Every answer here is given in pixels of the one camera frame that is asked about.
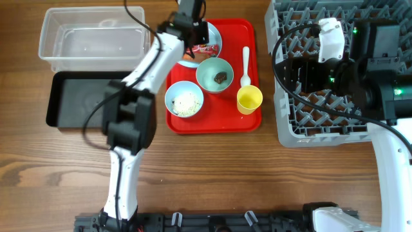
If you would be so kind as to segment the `red snack wrapper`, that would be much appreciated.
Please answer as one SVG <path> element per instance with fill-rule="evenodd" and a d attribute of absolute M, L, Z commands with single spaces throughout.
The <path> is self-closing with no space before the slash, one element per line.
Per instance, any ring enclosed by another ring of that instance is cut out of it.
<path fill-rule="evenodd" d="M 209 56 L 217 56 L 220 52 L 218 44 L 199 44 L 192 47 L 193 53 L 207 54 Z"/>

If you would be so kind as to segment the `green bowl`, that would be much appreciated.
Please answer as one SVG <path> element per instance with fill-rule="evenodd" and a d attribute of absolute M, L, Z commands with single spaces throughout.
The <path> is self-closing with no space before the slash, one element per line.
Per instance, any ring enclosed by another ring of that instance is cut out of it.
<path fill-rule="evenodd" d="M 227 72 L 227 80 L 218 84 L 214 77 L 219 72 Z M 224 92 L 234 80 L 234 70 L 224 59 L 212 57 L 204 60 L 196 69 L 196 80 L 200 87 L 209 93 Z"/>

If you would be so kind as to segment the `brown food scrap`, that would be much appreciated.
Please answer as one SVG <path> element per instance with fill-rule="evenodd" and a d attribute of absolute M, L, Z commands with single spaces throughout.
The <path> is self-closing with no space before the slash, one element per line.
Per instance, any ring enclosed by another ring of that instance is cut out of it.
<path fill-rule="evenodd" d="M 221 84 L 223 81 L 227 80 L 227 72 L 219 72 L 215 75 L 214 81 Z"/>

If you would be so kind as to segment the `yellow plastic cup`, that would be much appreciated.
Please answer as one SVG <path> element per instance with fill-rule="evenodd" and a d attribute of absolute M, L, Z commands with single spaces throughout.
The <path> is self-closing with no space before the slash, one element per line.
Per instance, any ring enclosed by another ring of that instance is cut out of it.
<path fill-rule="evenodd" d="M 261 106 L 263 94 L 258 87 L 247 85 L 238 90 L 236 99 L 238 111 L 244 115 L 250 115 Z"/>

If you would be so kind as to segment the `light blue bowl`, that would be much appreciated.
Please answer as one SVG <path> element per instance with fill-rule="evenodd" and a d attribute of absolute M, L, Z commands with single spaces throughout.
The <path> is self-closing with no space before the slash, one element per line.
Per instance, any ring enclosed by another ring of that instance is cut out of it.
<path fill-rule="evenodd" d="M 201 88 L 191 81 L 179 81 L 168 87 L 165 106 L 169 113 L 180 118 L 196 115 L 203 106 Z"/>

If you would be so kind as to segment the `white rice leftovers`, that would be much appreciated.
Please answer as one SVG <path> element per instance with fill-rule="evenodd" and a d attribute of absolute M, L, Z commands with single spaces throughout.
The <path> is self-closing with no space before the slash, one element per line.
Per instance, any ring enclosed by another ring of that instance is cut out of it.
<path fill-rule="evenodd" d="M 172 100 L 172 110 L 180 117 L 190 117 L 201 108 L 199 98 L 193 92 L 184 92 Z"/>

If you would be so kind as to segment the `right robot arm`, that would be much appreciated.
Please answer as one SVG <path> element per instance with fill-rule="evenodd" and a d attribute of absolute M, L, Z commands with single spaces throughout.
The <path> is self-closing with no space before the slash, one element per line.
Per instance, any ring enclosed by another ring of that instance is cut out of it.
<path fill-rule="evenodd" d="M 272 62 L 277 83 L 289 95 L 329 89 L 351 97 L 365 122 L 377 161 L 382 222 L 379 231 L 411 230 L 411 76 L 398 72 L 400 27 L 389 19 L 353 24 L 345 50 L 341 23 L 326 18 L 310 24 L 319 38 L 317 55 Z"/>

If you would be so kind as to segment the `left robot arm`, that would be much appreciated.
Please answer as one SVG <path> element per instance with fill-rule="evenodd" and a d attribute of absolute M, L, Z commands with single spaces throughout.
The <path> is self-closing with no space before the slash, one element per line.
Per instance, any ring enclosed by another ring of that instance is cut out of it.
<path fill-rule="evenodd" d="M 184 53 L 209 40 L 207 22 L 192 13 L 173 13 L 154 32 L 140 64 L 121 81 L 111 81 L 100 103 L 102 131 L 111 157 L 109 195 L 98 215 L 104 231 L 134 231 L 137 184 L 145 150 L 156 131 L 156 99 L 161 85 Z"/>

